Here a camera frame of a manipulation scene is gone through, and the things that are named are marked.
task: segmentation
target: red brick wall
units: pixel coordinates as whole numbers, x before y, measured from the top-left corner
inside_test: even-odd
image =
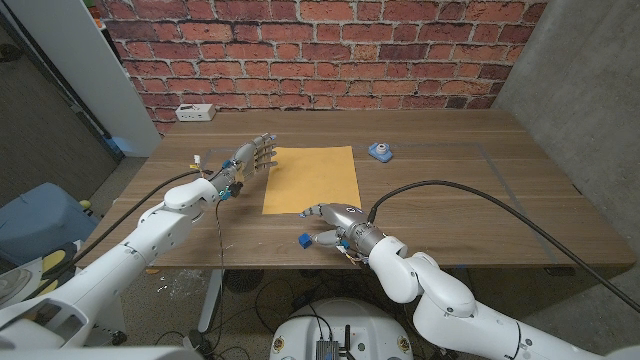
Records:
[[[545,8],[522,1],[102,0],[160,131],[180,103],[488,108]]]

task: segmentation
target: electrical outlet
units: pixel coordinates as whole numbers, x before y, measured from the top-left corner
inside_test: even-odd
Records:
[[[176,110],[180,121],[211,121],[215,114],[211,104],[182,104]]]

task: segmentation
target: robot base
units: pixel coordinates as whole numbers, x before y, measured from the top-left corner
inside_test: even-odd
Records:
[[[391,316],[377,307],[356,299],[332,298],[312,304],[318,316],[331,326],[335,347],[345,346],[345,327],[350,326],[350,353],[358,360],[411,360],[413,353],[405,330]],[[327,352],[331,348],[329,330],[324,321],[313,316],[305,306],[297,317],[280,325],[273,337],[270,360],[338,360]],[[319,342],[322,327],[325,342]],[[316,354],[318,344],[323,347]]]

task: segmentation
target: small blue cube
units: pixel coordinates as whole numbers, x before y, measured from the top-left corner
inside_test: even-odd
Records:
[[[303,249],[306,249],[309,246],[311,246],[311,244],[313,244],[313,242],[311,241],[311,235],[307,233],[300,235],[298,237],[298,242],[300,243],[300,246],[302,246]]]
[[[373,145],[369,146],[369,155],[382,162],[391,160],[391,157],[393,156],[393,154],[391,153],[391,148],[387,143],[374,143]]]

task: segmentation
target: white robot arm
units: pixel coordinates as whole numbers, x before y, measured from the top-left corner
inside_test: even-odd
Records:
[[[301,216],[320,215],[336,226],[310,237],[324,246],[355,244],[389,298],[408,303],[421,296],[413,323],[422,337],[442,348],[489,359],[591,360],[599,355],[503,315],[475,300],[462,282],[440,270],[425,253],[407,256],[407,246],[367,222],[362,210],[343,204],[318,204]]]
[[[0,349],[82,347],[99,312],[155,259],[180,245],[203,207],[236,196],[242,181],[275,165],[275,137],[265,134],[241,146],[210,179],[169,190],[145,212],[138,227],[64,286],[0,310]]]

